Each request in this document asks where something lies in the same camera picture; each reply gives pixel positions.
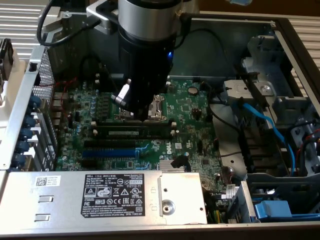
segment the black connector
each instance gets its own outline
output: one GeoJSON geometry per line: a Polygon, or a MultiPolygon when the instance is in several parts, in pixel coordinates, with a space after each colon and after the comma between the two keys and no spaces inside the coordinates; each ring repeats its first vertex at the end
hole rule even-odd
{"type": "Polygon", "coordinates": [[[189,158],[187,156],[185,156],[185,155],[180,155],[176,159],[174,159],[173,162],[171,162],[171,166],[174,169],[179,169],[180,167],[184,166],[188,173],[191,172],[191,166],[190,166],[190,163],[189,163],[189,158]]]}
{"type": "Polygon", "coordinates": [[[268,108],[270,105],[266,100],[266,97],[262,95],[262,93],[259,91],[257,86],[254,84],[254,82],[251,80],[250,74],[248,74],[247,79],[243,80],[246,87],[250,91],[252,97],[256,102],[259,104],[260,107],[263,109],[268,108]]]}
{"type": "Polygon", "coordinates": [[[236,102],[239,109],[243,109],[245,103],[246,102],[243,96],[240,97],[239,100],[236,102]]]}

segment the yellow wire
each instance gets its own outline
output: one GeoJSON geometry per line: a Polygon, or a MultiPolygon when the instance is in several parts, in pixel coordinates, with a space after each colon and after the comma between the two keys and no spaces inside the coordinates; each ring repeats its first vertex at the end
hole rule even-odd
{"type": "Polygon", "coordinates": [[[220,223],[220,218],[219,218],[219,213],[218,213],[217,210],[215,211],[215,214],[216,214],[216,218],[217,218],[217,221],[218,221],[218,224],[219,224],[220,223]]]}

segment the sheet metal panel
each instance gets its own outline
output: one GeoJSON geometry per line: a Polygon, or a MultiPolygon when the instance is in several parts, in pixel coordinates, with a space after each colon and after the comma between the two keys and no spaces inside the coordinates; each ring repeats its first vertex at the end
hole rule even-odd
{"type": "Polygon", "coordinates": [[[36,38],[38,17],[49,0],[0,0],[0,38],[11,38],[21,60],[28,61],[36,38]]]}
{"type": "MultiPolygon", "coordinates": [[[[289,17],[289,20],[320,70],[320,17],[315,17],[313,19],[289,17]]],[[[294,70],[292,71],[292,75],[298,83],[302,94],[307,97],[307,94],[294,70]]]]}

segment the robotic arm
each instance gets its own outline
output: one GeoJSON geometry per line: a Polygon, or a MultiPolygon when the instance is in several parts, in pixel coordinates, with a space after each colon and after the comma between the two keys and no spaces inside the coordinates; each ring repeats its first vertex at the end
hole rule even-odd
{"type": "Polygon", "coordinates": [[[180,0],[118,2],[119,60],[127,81],[112,99],[141,121],[173,66],[180,9],[180,0]]]}
{"type": "MultiPolygon", "coordinates": [[[[182,4],[190,5],[195,0],[118,0],[118,4],[100,0],[87,8],[88,18],[78,31],[57,42],[48,43],[43,41],[41,29],[53,1],[50,0],[39,19],[39,43],[56,47],[87,29],[96,27],[106,34],[109,34],[109,29],[117,29],[119,60],[125,83],[121,91],[112,96],[112,100],[132,112],[136,119],[146,120],[154,95],[166,84],[173,66],[174,50],[183,44],[190,31],[192,16],[182,12],[182,4]],[[175,47],[179,21],[183,37],[175,47]]],[[[247,5],[252,0],[228,1],[247,5]]]]}

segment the green motherboard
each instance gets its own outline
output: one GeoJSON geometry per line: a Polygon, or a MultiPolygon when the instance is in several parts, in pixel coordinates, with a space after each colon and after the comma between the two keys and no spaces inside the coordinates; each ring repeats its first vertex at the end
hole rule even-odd
{"type": "Polygon", "coordinates": [[[207,95],[199,89],[192,80],[171,80],[168,93],[154,97],[144,123],[114,105],[109,92],[86,83],[70,89],[56,171],[161,170],[162,161],[184,155],[204,188],[225,190],[223,179],[215,181],[221,159],[207,118],[207,95]],[[106,151],[117,156],[100,154],[106,151]]]}

